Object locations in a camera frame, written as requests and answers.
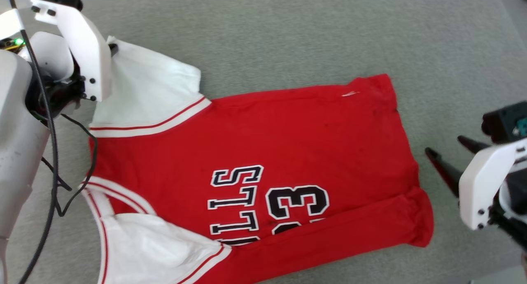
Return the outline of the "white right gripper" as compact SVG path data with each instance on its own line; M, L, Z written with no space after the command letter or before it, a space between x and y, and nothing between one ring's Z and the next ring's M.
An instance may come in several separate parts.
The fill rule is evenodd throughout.
M463 173L431 147L425 154L459 198L461 219L472 230L495 225L526 250L526 139L493 146L463 135L457 141L475 154Z

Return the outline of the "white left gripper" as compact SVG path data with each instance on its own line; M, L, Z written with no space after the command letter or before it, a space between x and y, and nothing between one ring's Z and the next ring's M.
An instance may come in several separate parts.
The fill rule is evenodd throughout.
M52 116L80 100L101 102L111 94L111 59L118 44L108 44L90 19L77 8L45 0L31 0L35 19L55 25L59 35L37 32L30 38L44 92L37 107Z

